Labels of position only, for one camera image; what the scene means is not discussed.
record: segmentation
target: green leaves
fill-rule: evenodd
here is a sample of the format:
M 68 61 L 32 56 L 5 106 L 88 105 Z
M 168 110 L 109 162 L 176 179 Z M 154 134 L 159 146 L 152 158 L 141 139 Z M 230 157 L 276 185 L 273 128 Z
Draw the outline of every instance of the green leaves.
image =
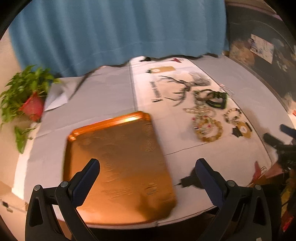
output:
M 38 80 L 34 80 L 31 84 L 31 90 L 34 92 L 37 89 L 37 85 L 38 85 Z
M 44 82 L 42 83 L 42 89 L 45 91 L 46 94 L 48 93 L 48 89 L 49 89 L 49 84 L 48 84 L 48 82 L 44 81 Z
M 24 153 L 29 133 L 34 129 L 35 128 L 27 128 L 22 130 L 21 128 L 15 126 L 15 142 L 17 144 L 17 150 L 19 153 Z
M 16 73 L 6 84 L 9 89 L 0 94 L 2 123 L 23 115 L 19 108 L 33 93 L 46 96 L 50 83 L 59 83 L 59 79 L 55 79 L 49 69 L 43 70 L 39 67 L 32 71 L 33 67 L 34 65 L 27 66 L 23 72 Z

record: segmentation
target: table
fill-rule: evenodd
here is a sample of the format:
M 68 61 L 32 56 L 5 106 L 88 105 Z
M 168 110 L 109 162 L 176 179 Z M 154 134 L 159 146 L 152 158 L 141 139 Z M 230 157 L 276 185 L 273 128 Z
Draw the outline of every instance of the table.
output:
M 178 58 L 181 60 L 181 63 L 172 61 L 174 58 L 161 61 L 139 62 L 139 60 L 142 59 L 143 57 L 137 57 L 132 59 L 129 63 L 133 77 L 133 86 L 130 92 L 133 93 L 134 100 L 136 100 L 135 110 L 148 112 L 152 116 L 153 125 L 158 135 L 159 143 L 163 149 L 168 169 L 172 176 L 173 185 L 175 185 L 174 188 L 177 195 L 178 204 L 172 211 L 171 215 L 165 220 L 160 220 L 150 224 L 112 227 L 118 229 L 144 228 L 157 225 L 166 225 L 185 220 L 187 218 L 196 216 L 205 210 L 208 210 L 212 207 L 212 204 L 204 190 L 192 186 L 181 188 L 181 186 L 177 185 L 181 178 L 190 174 L 192 168 L 194 167 L 195 161 L 198 158 L 205 158 L 211 167 L 214 170 L 219 171 L 226 180 L 232 179 L 236 181 L 238 185 L 246 186 L 250 183 L 254 174 L 255 161 L 258 161 L 260 167 L 265 166 L 266 169 L 269 169 L 272 163 L 275 162 L 273 150 L 271 148 L 267 149 L 260 139 L 261 133 L 264 129 L 259 129 L 258 131 L 258 128 L 256 128 L 258 127 L 257 123 L 264 123 L 267 130 L 270 130 L 270 127 L 274 128 L 274 126 L 279 126 L 282 123 L 292 126 L 287 113 L 280 104 L 277 105 L 277 102 L 274 100 L 276 98 L 272 95 L 272 93 L 247 70 L 224 56 L 219 58 L 206 56 L 196 60 L 195 64 L 185 58 Z M 205 73 L 196 65 L 202 66 L 203 70 L 206 69 L 207 73 Z M 190 81 L 190 75 L 187 73 L 191 71 L 198 72 L 200 75 L 207 78 L 209 78 L 208 75 L 214 78 L 215 81 L 211 80 L 211 86 L 194 87 L 196 89 L 204 89 L 209 87 L 213 90 L 219 90 L 220 87 L 217 82 L 222 83 L 232 89 L 235 95 L 233 96 L 233 99 L 228 101 L 227 109 L 233 107 L 242 109 L 243 113 L 245 114 L 242 115 L 241 120 L 247 121 L 249 124 L 251 124 L 253 129 L 252 138 L 237 138 L 236 136 L 232 135 L 232 128 L 234 126 L 227 124 L 222 118 L 222 113 L 226 112 L 226 110 L 217 110 L 217 117 L 215 117 L 215 119 L 221 121 L 223 124 L 223 136 L 219 140 L 212 143 L 200 142 L 196 138 L 195 133 L 192 131 L 192 115 L 185 113 L 182 110 L 182 108 L 193 107 L 192 93 L 187 93 L 185 101 L 176 107 L 173 107 L 175 104 L 174 101 L 169 99 L 164 99 L 163 101 L 155 103 L 151 102 L 151 99 L 154 99 L 154 92 L 151 88 L 150 82 L 157 82 L 157 87 L 159 86 L 160 90 L 163 92 L 163 87 L 165 87 L 166 81 L 162 80 L 158 82 L 159 77 L 157 74 L 149 74 L 146 73 L 146 71 L 148 69 L 160 66 L 173 66 L 176 69 L 175 71 L 163 72 L 161 74 L 173 76 L 175 78 L 182 78 L 186 81 Z M 230 72 L 232 72 L 232 78 L 226 78 L 225 76 Z M 229 84 L 229 81 L 227 82 L 229 79 L 232 81 L 237 80 L 240 85 L 238 85 L 238 83 L 233 84 L 233 82 L 232 85 Z M 250 85 L 254 84 L 250 80 L 257 85 L 256 88 L 252 90 L 252 99 L 254 100 L 252 105 L 254 105 L 258 95 L 261 94 L 264 96 L 262 101 L 265 101 L 263 105 L 266 103 L 273 103 L 273 111 L 281 113 L 281 115 L 277 115 L 276 118 L 274 118 L 274 112 L 265 112 L 263 118 L 260 115 L 262 111 L 260 110 L 258 113 L 256 106 L 246 105 L 246 102 L 250 102 L 250 100 L 247 100 L 248 97 L 241 93 L 242 88 L 239 86 L 246 86 L 246 90 L 249 91 Z M 252 115 L 248 115 L 245 112 L 246 107 L 254 109 Z M 253 124 L 255 120 L 254 117 L 257 117 L 257 121 L 255 122 L 256 126 Z M 273 121 L 266 122 L 266 119 L 268 118 L 273 118 Z M 80 123 L 80 125 L 83 126 L 90 124 L 91 121 L 94 123 L 100 120 L 96 118 L 90 118 L 89 120 Z M 278 137 L 277 132 L 275 132 L 273 129 L 270 131 L 272 131 L 272 134 Z M 286 136 L 280 136 L 279 138 L 281 138 L 285 143 L 289 143 L 290 141 L 290 139 Z M 26 161 L 28 161 L 30 156 L 30 147 L 32 148 L 33 141 L 34 140 L 28 142 L 25 153 L 24 155 L 20 156 L 17 165 L 15 185 L 12 191 L 21 198 L 24 198 L 25 195 L 25 178 L 26 176 L 30 175 L 28 172 L 26 173 Z M 36 166 L 40 166 L 38 159 L 34 160 L 34 163 L 36 163 Z M 44 187 L 48 187 L 50 184 L 51 186 L 55 186 L 57 183 L 61 182 L 62 175 L 60 173 L 62 173 L 62 170 L 58 168 L 52 169 L 51 171 L 55 172 L 54 178 L 42 180 L 40 179 L 40 176 L 46 176 L 46 169 L 43 168 L 40 170 L 41 173 L 36 176 L 36 184 L 46 182 L 45 186 L 44 184 L 42 185 Z M 58 210 L 56 210 L 56 213 L 57 217 L 62 220 L 62 216 Z

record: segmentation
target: wall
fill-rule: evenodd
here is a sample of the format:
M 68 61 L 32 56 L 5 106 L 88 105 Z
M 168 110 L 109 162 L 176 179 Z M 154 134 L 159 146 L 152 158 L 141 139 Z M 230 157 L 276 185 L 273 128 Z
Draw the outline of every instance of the wall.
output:
M 9 210 L 0 205 L 0 215 L 18 241 L 25 241 L 25 202 L 11 193 L 11 188 L 0 182 L 0 200 L 7 202 Z
M 5 85 L 13 75 L 20 71 L 21 68 L 15 57 L 9 33 L 6 31 L 0 40 L 0 93 L 5 90 Z M 0 181 L 10 187 L 13 186 L 15 168 L 19 156 L 15 146 L 14 124 L 15 122 L 3 125 L 0 132 Z

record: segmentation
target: orange tray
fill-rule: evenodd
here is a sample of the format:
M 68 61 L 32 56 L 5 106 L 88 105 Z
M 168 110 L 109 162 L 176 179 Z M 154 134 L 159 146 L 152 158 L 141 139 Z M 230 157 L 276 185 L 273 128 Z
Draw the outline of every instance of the orange tray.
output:
M 74 130 L 68 137 L 64 180 L 91 158 L 100 174 L 77 210 L 87 224 L 150 223 L 169 216 L 176 198 L 150 115 L 141 111 Z

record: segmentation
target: blue gripper pad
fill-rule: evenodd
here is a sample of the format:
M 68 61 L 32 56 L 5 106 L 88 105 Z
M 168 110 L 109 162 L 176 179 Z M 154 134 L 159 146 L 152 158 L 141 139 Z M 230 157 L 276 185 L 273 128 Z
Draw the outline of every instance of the blue gripper pad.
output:
M 226 181 L 224 178 L 219 172 L 215 172 L 203 158 L 196 161 L 195 172 L 212 204 L 221 208 L 227 195 Z
M 82 171 L 77 172 L 70 180 L 68 194 L 74 207 L 83 204 L 99 173 L 100 163 L 97 159 L 92 158 Z
M 284 133 L 286 133 L 287 135 L 289 135 L 290 137 L 293 137 L 294 139 L 296 139 L 296 130 L 292 129 L 284 124 L 281 124 L 279 126 L 280 130 Z

